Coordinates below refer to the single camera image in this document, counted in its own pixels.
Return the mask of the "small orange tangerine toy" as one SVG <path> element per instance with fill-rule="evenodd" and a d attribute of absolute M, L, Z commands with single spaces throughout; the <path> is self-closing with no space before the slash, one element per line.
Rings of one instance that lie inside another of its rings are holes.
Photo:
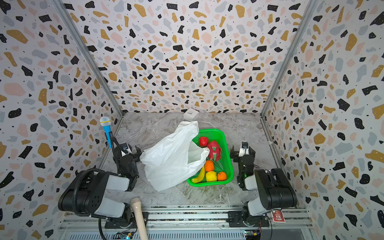
<path fill-rule="evenodd" d="M 225 181 L 227 180 L 227 174 L 225 172 L 220 172 L 217 174 L 217 180 L 218 181 Z"/>

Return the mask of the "pink dragon fruit toy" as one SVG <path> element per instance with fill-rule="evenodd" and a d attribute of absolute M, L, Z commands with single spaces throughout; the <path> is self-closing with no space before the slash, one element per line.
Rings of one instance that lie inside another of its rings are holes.
<path fill-rule="evenodd" d="M 210 150 L 208 158 L 210 161 L 219 161 L 221 159 L 221 148 L 216 141 L 211 141 L 207 148 Z"/>

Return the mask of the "orange fruit toy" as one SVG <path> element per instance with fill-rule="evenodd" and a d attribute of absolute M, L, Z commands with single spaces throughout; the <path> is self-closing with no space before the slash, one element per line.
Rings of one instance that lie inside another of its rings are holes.
<path fill-rule="evenodd" d="M 215 165 L 213 161 L 207 160 L 205 163 L 206 172 L 213 172 L 215 170 Z"/>

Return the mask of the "yellow lemon toy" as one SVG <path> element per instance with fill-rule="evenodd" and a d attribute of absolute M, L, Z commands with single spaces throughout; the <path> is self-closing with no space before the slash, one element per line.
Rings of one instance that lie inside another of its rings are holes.
<path fill-rule="evenodd" d="M 208 183 L 210 182 L 216 182 L 218 180 L 218 177 L 217 177 L 217 173 L 214 172 L 214 171 L 211 171 L 211 172 L 207 172 L 206 173 L 206 181 Z"/>

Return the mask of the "yellow banana toy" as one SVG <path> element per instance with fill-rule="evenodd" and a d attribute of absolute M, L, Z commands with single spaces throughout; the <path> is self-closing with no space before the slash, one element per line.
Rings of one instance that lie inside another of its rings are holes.
<path fill-rule="evenodd" d="M 195 184 L 200 183 L 204 179 L 205 174 L 206 174 L 206 169 L 205 169 L 205 166 L 203 166 L 198 176 L 191 180 L 192 183 L 195 183 Z"/>

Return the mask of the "white plastic bag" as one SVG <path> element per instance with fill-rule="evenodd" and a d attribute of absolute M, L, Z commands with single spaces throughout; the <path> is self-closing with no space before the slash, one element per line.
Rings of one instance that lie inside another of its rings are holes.
<path fill-rule="evenodd" d="M 174 133 L 143 152 L 145 175 L 156 191 L 172 188 L 202 169 L 210 150 L 193 142 L 198 134 L 197 121 L 183 121 Z"/>

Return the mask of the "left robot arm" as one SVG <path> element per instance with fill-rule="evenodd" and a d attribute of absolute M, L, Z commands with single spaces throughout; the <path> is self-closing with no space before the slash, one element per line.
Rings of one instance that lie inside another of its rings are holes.
<path fill-rule="evenodd" d="M 58 208 L 79 217 L 106 220 L 107 229 L 127 228 L 134 224 L 134 215 L 128 203 L 117 202 L 105 196 L 106 191 L 131 192 L 139 178 L 137 163 L 142 151 L 136 152 L 128 144 L 113 150 L 118 172 L 92 168 L 81 171 L 61 195 Z"/>

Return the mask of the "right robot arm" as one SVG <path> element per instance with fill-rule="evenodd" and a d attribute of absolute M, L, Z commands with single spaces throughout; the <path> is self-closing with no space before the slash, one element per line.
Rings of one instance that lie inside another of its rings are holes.
<path fill-rule="evenodd" d="M 230 151 L 231 159 L 238 164 L 238 186 L 243 191 L 257 191 L 258 196 L 253 200 L 245 201 L 241 211 L 228 212 L 229 226 L 241 227 L 268 227 L 268 213 L 293 208 L 298 199 L 284 171 L 280 168 L 264 170 L 254 164 L 256 152 L 247 142 L 242 142 L 239 151 L 234 148 Z"/>

